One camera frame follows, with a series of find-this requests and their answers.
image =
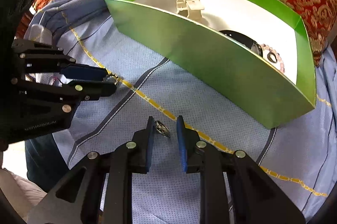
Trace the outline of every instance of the dark pants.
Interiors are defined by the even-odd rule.
[[[25,141],[27,177],[45,192],[69,171],[52,134]]]

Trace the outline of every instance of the beaded bracelet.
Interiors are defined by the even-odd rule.
[[[267,56],[268,60],[272,63],[277,63],[277,61],[278,61],[280,63],[280,72],[282,74],[284,74],[284,63],[282,61],[282,58],[281,58],[280,54],[277,53],[276,50],[273,49],[272,47],[269,47],[269,45],[261,44],[261,48],[262,48],[262,50],[269,50],[269,53],[268,53],[268,56]],[[277,61],[274,61],[271,58],[271,55],[273,55]]]

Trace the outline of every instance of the black ring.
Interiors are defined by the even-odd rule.
[[[276,61],[273,60],[273,59],[271,58],[270,55],[273,55],[273,56],[275,57]],[[277,63],[277,57],[276,57],[276,55],[275,55],[273,52],[270,52],[270,51],[269,51],[269,53],[268,53],[268,55],[267,55],[267,59],[268,59],[270,62],[272,62],[272,63]]]

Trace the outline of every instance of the blue fabric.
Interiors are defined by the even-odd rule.
[[[94,65],[71,26],[109,70],[212,139],[232,150],[245,150],[261,166],[298,178],[321,193],[330,193],[335,184],[337,73],[331,48],[316,68],[316,108],[268,130],[176,64],[119,33],[104,0],[53,0],[34,17],[33,24],[49,29],[53,44],[78,63]],[[31,26],[28,37],[34,37]],[[43,75],[40,81],[49,83],[51,77]],[[175,122],[127,87],[120,85],[112,97],[81,103],[71,127],[55,133],[54,139],[71,168],[90,151],[108,153],[129,141],[135,131],[146,127],[150,115],[170,129],[172,138],[155,135],[150,172],[133,177],[134,223],[199,223],[199,175],[182,172]],[[326,199],[299,183],[272,178],[307,220]]]

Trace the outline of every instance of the yellow stripe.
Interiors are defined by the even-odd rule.
[[[331,103],[330,103],[330,102],[326,101],[325,99],[320,98],[320,97],[318,96],[318,94],[316,94],[316,97],[317,97],[317,99],[318,99],[320,102],[323,102],[323,103],[325,103],[327,106],[331,107]]]
[[[65,14],[62,12],[62,15],[63,17],[65,18],[65,21],[66,23],[68,24],[68,20],[65,16]],[[75,32],[75,30],[72,28],[72,27],[69,27],[69,29],[74,33],[77,41],[79,42],[80,46],[82,47],[83,51],[87,54],[87,56],[95,63],[97,64],[99,67],[101,68],[105,68],[107,69],[103,64],[101,64],[97,59],[95,59],[92,54],[84,47],[84,44],[82,42],[82,40],[80,39],[79,35]],[[168,110],[164,109],[161,105],[159,105],[156,101],[154,101],[153,99],[149,98],[148,96],[146,96],[143,92],[137,90],[130,82],[124,80],[124,79],[119,79],[119,81],[125,85],[126,87],[128,87],[130,90],[132,90],[133,92],[135,92],[140,98],[144,99],[145,101],[147,101],[150,105],[152,105],[154,108],[158,109],[159,111],[161,111],[164,115],[166,115],[168,118],[176,121],[177,120],[177,117],[172,114],[171,112],[169,112]],[[226,146],[222,145],[221,143],[219,143],[218,141],[210,138],[208,135],[206,135],[204,132],[201,132],[195,128],[193,128],[191,125],[185,123],[185,126],[186,128],[188,129],[191,129],[191,130],[194,130],[198,133],[198,135],[204,139],[205,141],[207,141],[208,143],[214,145],[215,147],[217,147],[218,149],[222,150],[223,152],[226,152],[226,153],[234,153],[233,150],[227,148]],[[277,179],[280,179],[280,180],[285,180],[285,181],[290,181],[290,182],[294,182],[294,183],[297,183],[297,184],[300,184],[305,190],[308,190],[310,191],[311,193],[313,193],[315,196],[323,196],[323,197],[327,197],[328,195],[326,193],[318,193],[316,192],[314,189],[308,187],[307,185],[304,184],[304,182],[298,178],[291,178],[291,177],[286,177],[286,176],[283,176],[283,175],[279,175],[278,173],[272,171],[272,170],[269,170],[263,166],[261,166],[261,169],[267,173],[268,175],[270,176],[273,176]]]

